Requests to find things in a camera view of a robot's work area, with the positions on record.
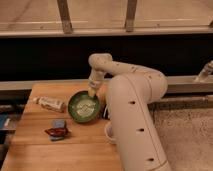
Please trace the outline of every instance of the green bowl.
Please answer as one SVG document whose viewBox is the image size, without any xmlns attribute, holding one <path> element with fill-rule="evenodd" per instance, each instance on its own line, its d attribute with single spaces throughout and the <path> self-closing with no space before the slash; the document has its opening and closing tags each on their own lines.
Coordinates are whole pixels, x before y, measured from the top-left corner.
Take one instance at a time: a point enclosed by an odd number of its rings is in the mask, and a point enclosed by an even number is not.
<svg viewBox="0 0 213 171">
<path fill-rule="evenodd" d="M 70 116 L 78 123 L 86 123 L 97 117 L 101 109 L 97 96 L 90 97 L 88 91 L 73 95 L 68 103 Z"/>
</svg>

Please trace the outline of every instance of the floor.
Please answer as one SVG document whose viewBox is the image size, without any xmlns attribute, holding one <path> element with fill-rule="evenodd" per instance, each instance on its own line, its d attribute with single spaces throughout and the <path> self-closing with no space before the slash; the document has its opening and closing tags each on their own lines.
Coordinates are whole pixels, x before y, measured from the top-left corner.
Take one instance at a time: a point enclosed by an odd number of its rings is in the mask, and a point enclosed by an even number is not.
<svg viewBox="0 0 213 171">
<path fill-rule="evenodd" d="M 122 28 L 127 0 L 68 0 L 74 28 Z M 138 0 L 135 27 L 209 25 L 212 0 Z M 1 0 L 0 30 L 59 29 L 57 1 Z"/>
<path fill-rule="evenodd" d="M 213 170 L 213 102 L 168 98 L 151 108 L 172 170 Z"/>
</svg>

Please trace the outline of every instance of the wooden surface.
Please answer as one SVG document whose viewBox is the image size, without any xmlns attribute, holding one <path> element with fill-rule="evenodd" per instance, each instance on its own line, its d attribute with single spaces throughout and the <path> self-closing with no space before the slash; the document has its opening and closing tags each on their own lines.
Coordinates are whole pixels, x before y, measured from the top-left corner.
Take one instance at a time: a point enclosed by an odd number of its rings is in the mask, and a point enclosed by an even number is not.
<svg viewBox="0 0 213 171">
<path fill-rule="evenodd" d="M 3 171 L 119 171 L 120 159 L 116 146 L 104 135 L 106 120 L 97 119 L 89 124 L 77 124 L 65 113 L 41 108 L 32 102 L 37 96 L 59 98 L 68 103 L 70 97 L 86 90 L 87 83 L 36 84 L 18 124 Z M 102 86 L 98 93 L 104 105 Z M 44 132 L 51 128 L 53 119 L 63 118 L 72 131 L 70 137 L 51 142 Z"/>
</svg>

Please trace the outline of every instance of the black wall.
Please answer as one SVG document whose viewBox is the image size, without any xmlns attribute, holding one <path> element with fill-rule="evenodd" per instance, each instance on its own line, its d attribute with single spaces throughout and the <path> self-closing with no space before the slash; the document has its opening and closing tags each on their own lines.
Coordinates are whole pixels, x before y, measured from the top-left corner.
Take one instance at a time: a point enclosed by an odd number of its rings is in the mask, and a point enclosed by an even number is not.
<svg viewBox="0 0 213 171">
<path fill-rule="evenodd" d="M 213 60 L 213 34 L 2 38 L 0 81 L 88 78 L 88 57 L 101 52 L 166 75 L 196 75 Z"/>
</svg>

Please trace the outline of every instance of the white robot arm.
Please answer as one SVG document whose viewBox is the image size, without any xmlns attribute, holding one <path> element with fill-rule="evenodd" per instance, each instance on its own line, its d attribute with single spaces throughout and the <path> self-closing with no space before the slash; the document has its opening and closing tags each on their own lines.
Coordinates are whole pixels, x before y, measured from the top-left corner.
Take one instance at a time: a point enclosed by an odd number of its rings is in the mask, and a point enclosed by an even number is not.
<svg viewBox="0 0 213 171">
<path fill-rule="evenodd" d="M 167 90 L 165 76 L 154 69 L 112 61 L 110 54 L 93 54 L 89 94 L 94 96 L 106 73 L 116 75 L 106 101 L 125 171 L 171 171 L 147 107 Z"/>
</svg>

